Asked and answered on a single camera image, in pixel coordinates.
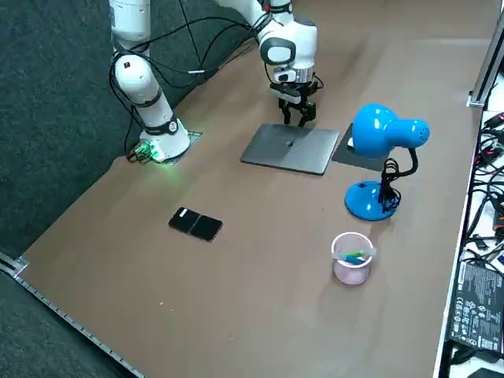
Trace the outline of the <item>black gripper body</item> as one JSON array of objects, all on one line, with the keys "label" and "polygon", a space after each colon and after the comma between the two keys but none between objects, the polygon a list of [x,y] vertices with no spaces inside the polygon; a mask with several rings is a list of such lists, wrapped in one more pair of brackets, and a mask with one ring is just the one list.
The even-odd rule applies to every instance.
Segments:
[{"label": "black gripper body", "polygon": [[271,92],[279,99],[290,103],[301,103],[320,89],[319,83],[271,83]]}]

